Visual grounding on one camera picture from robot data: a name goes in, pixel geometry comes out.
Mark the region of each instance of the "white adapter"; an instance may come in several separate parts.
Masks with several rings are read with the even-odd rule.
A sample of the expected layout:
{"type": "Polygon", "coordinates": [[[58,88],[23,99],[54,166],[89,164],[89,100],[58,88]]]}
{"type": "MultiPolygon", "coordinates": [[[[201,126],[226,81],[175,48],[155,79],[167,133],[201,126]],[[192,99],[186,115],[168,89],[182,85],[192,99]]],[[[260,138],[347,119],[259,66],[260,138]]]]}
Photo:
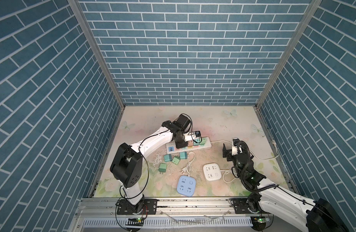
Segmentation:
{"type": "Polygon", "coordinates": [[[216,163],[204,165],[204,176],[208,181],[221,179],[222,173],[219,165],[216,163]]]}

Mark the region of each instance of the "white robotic arm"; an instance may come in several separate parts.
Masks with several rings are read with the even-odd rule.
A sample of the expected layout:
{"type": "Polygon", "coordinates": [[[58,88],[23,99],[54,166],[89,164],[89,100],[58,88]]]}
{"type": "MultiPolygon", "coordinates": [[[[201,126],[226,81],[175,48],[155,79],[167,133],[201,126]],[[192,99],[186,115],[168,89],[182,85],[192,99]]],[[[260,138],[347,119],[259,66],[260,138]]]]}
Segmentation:
{"type": "Polygon", "coordinates": [[[162,126],[147,138],[132,145],[123,143],[119,146],[110,171],[122,184],[125,199],[128,200],[131,207],[134,207],[134,211],[138,212],[141,209],[141,202],[143,202],[143,191],[138,184],[142,173],[142,158],[146,159],[157,148],[172,139],[175,140],[177,148],[186,147],[188,141],[200,136],[199,131],[188,132],[190,128],[185,131],[189,125],[191,128],[191,120],[181,114],[173,122],[163,122],[162,126]]]}
{"type": "MultiPolygon", "coordinates": [[[[125,199],[132,212],[138,213],[142,209],[144,201],[143,191],[138,185],[142,173],[142,158],[146,158],[172,139],[175,140],[176,147],[181,148],[187,146],[187,141],[201,136],[199,131],[194,133],[185,131],[190,123],[192,125],[192,122],[181,114],[174,122],[164,122],[156,132],[144,140],[132,145],[123,143],[118,148],[110,170],[115,178],[122,183],[125,199]]],[[[279,187],[266,176],[254,170],[253,157],[244,141],[233,139],[230,150],[226,150],[223,144],[223,157],[227,158],[227,161],[233,162],[241,183],[248,191],[252,192],[247,201],[251,212],[272,213],[303,232],[348,231],[329,202],[323,199],[314,201],[300,196],[279,187]]]]}
{"type": "Polygon", "coordinates": [[[241,183],[252,192],[247,201],[251,212],[272,213],[303,232],[348,232],[329,202],[315,201],[279,187],[254,170],[253,156],[244,141],[233,139],[230,150],[223,144],[223,157],[233,162],[241,183]]]}
{"type": "MultiPolygon", "coordinates": [[[[270,184],[274,183],[268,178],[263,179],[259,182],[259,187],[266,187],[270,184]]],[[[259,205],[263,211],[278,216],[303,232],[308,232],[308,227],[306,227],[307,210],[311,211],[313,209],[313,206],[311,206],[315,205],[313,199],[305,198],[282,187],[266,189],[259,194],[262,196],[259,205]],[[295,199],[291,195],[305,200],[311,205],[303,204],[302,201],[295,199]]]]}

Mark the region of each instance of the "blue power strip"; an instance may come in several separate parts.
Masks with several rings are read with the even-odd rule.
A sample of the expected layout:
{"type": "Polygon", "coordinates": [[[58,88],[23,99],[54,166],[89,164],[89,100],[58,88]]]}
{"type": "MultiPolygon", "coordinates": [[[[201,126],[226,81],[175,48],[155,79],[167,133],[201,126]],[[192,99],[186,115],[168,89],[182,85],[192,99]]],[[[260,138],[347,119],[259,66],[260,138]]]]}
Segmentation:
{"type": "Polygon", "coordinates": [[[178,181],[177,191],[187,197],[192,197],[196,188],[196,180],[189,176],[181,176],[178,181]]]}

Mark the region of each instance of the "square power strip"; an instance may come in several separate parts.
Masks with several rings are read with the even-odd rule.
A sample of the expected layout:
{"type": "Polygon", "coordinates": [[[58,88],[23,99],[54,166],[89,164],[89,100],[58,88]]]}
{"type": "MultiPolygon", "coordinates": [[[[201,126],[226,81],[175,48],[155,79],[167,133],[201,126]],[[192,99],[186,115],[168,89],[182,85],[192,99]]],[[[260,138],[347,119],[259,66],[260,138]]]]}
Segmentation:
{"type": "Polygon", "coordinates": [[[173,157],[174,155],[179,155],[179,152],[183,152],[183,151],[186,151],[187,153],[189,153],[190,151],[211,148],[211,143],[210,143],[209,137],[203,137],[203,139],[205,139],[205,144],[182,147],[180,149],[177,149],[177,147],[175,146],[175,142],[168,142],[166,144],[166,153],[171,154],[173,157]]]}
{"type": "Polygon", "coordinates": [[[189,176],[181,176],[178,181],[177,192],[183,196],[192,197],[196,188],[196,180],[189,176]]]}
{"type": "Polygon", "coordinates": [[[219,168],[219,165],[216,163],[204,165],[203,169],[204,169],[204,176],[209,181],[219,180],[222,178],[221,169],[219,168]]]}

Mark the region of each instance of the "black mounting plate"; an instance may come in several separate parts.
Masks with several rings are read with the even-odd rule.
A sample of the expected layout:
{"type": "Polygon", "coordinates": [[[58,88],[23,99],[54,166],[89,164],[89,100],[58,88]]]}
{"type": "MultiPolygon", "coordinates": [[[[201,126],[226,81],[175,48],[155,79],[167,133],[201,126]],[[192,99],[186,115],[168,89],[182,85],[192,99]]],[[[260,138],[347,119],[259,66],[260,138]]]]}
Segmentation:
{"type": "MultiPolygon", "coordinates": [[[[127,200],[120,199],[119,208],[117,211],[118,215],[132,215],[132,211],[129,211],[127,208],[127,200]]],[[[157,199],[145,199],[144,205],[147,206],[147,212],[150,215],[156,214],[157,208],[157,199]]]]}
{"type": "Polygon", "coordinates": [[[231,198],[230,201],[236,214],[252,213],[248,210],[247,198],[231,198]]]}

